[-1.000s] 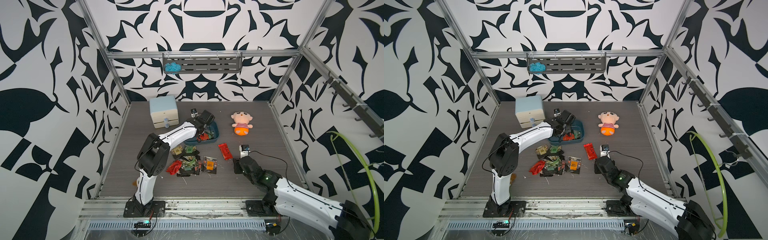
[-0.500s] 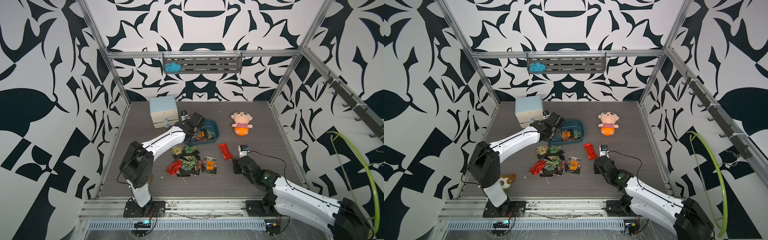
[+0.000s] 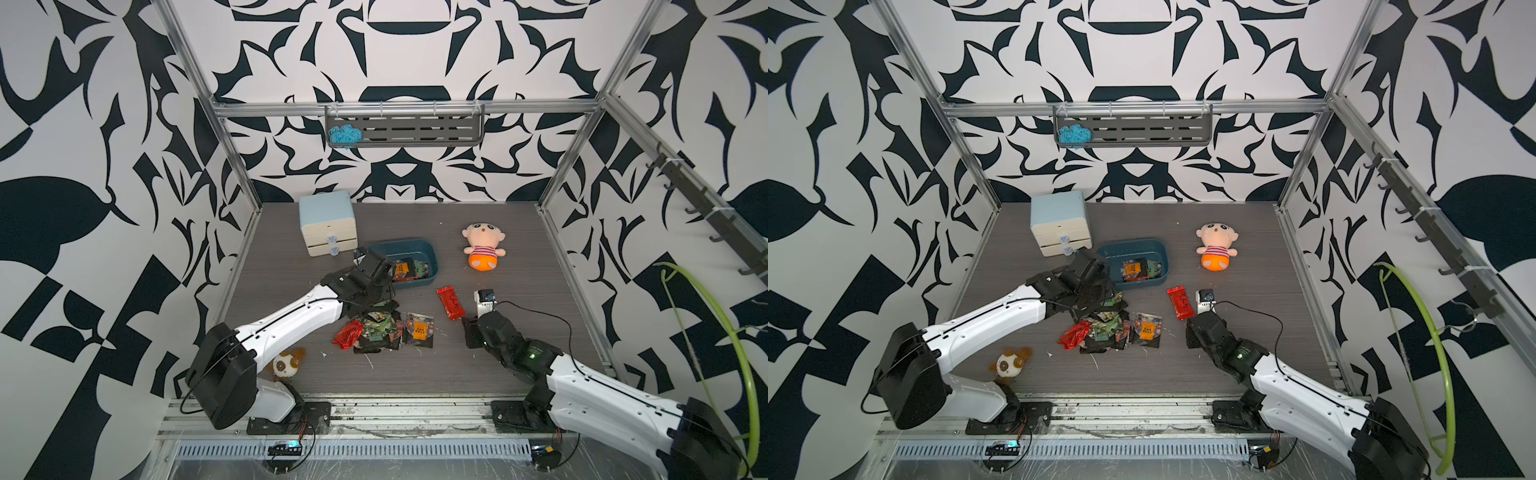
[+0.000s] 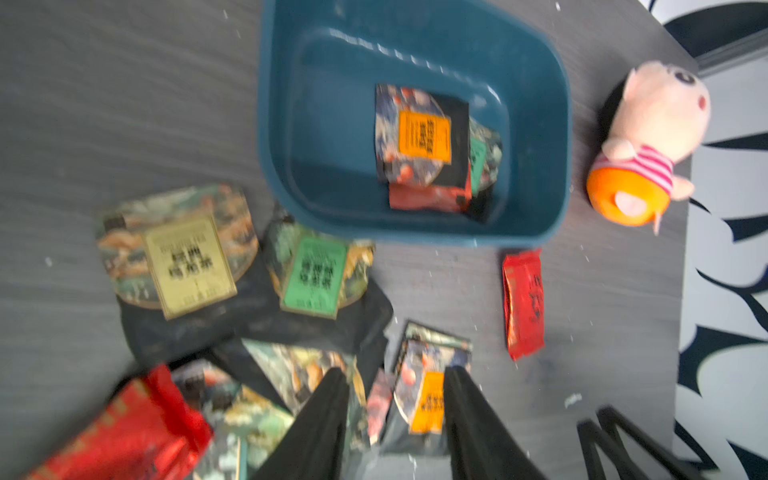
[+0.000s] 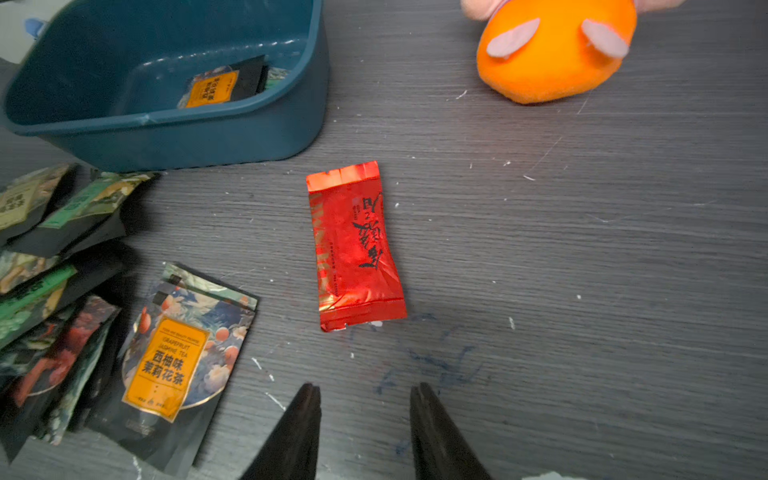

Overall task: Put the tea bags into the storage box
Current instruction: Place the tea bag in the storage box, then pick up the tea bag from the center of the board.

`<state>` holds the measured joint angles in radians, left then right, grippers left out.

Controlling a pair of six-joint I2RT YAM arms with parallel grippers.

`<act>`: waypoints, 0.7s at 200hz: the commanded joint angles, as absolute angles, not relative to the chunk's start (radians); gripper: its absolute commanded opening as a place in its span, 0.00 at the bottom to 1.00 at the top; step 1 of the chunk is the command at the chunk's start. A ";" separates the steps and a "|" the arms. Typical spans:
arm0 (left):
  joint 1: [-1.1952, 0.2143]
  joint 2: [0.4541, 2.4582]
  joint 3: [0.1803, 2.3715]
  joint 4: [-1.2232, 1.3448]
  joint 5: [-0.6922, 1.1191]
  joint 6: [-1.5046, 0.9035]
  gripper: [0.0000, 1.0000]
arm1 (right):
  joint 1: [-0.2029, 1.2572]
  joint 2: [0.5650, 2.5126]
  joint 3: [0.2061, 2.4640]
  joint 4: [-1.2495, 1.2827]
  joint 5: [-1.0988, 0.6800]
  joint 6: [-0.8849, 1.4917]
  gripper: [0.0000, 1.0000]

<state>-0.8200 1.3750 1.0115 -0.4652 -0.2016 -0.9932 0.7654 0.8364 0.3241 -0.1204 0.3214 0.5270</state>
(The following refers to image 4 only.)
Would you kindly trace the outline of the red long tea sachet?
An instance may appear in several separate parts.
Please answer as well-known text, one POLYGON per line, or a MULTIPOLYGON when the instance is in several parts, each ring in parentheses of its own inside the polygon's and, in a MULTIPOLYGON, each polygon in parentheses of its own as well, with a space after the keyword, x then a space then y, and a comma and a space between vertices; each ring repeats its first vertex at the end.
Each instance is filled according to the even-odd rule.
POLYGON ((545 346, 541 250, 507 255, 502 263, 506 347, 513 361, 545 346))

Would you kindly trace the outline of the orange label tea bag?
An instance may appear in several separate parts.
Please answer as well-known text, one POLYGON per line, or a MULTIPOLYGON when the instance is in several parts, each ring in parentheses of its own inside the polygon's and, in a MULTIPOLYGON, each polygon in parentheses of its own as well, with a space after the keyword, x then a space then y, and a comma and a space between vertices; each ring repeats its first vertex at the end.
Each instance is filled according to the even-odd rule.
POLYGON ((382 182, 463 189, 469 177, 469 104, 423 89, 378 84, 374 151, 382 182))
POLYGON ((387 456, 448 454, 443 383, 449 367, 471 367, 470 340, 410 320, 394 365, 392 400, 380 440, 387 456))

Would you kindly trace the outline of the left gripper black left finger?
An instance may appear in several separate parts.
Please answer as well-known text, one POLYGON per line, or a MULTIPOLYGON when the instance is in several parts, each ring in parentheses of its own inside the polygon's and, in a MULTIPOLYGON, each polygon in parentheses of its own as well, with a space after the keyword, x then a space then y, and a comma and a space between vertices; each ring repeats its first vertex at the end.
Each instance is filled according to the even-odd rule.
POLYGON ((342 471, 349 385, 335 367, 323 377, 255 480, 338 479, 342 471))

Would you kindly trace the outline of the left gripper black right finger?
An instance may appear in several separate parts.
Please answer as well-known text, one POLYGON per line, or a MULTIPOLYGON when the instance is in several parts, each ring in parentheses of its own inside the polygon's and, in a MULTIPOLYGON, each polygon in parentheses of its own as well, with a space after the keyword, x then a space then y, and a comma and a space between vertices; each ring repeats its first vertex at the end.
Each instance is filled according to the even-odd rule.
POLYGON ((542 479, 463 367, 445 371, 445 433, 454 479, 542 479))

